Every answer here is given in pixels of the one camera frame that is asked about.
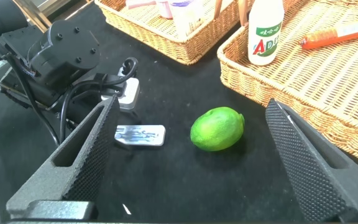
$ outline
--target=small white label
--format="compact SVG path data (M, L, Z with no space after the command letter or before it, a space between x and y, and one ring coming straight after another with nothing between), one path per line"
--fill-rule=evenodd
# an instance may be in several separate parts
M339 26L336 28L336 33L338 34L338 37L358 33L358 22L353 22L345 26Z

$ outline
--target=metal card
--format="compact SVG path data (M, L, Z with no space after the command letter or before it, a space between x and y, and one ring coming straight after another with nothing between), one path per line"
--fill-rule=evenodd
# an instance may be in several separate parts
M115 138L126 145L162 146L165 132L162 125L119 125Z

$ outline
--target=black cloth surface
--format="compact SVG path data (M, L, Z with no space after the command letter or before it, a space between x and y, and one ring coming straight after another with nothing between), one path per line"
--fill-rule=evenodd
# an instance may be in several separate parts
M100 42L99 72L116 74L127 57L138 58L136 110L144 124L162 124L167 129L162 147L137 147L133 156L111 152L97 201L100 220L303 220L269 133L265 109L224 87L219 79L216 51L222 41L196 65L185 66L106 24L94 4L72 20L91 30ZM244 115L244 137L224 151L204 152L191 143L190 128L196 118L219 106ZM57 130L56 117L47 114L47 118ZM6 202L54 150L52 138L34 112L0 93L2 221L9 219Z

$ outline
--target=green lime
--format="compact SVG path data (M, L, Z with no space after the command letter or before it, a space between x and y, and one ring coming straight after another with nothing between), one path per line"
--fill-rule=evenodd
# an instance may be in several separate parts
M244 132L244 117L228 107L209 110L191 127L190 139L205 151L219 151L232 146Z

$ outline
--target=woven basket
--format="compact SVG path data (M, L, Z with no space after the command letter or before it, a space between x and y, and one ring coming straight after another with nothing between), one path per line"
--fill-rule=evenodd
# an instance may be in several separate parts
M180 63L191 65L239 21L237 1L223 0L219 17L213 19L215 1L204 0L206 22L187 39L177 36L173 20L162 18L157 6L128 9L124 0L95 0L95 3L108 24Z
M275 60L260 67L247 58L247 27L218 49L221 81L267 106L292 107L337 147L358 157L358 39L302 50L303 36L358 20L358 0L301 0L285 13Z

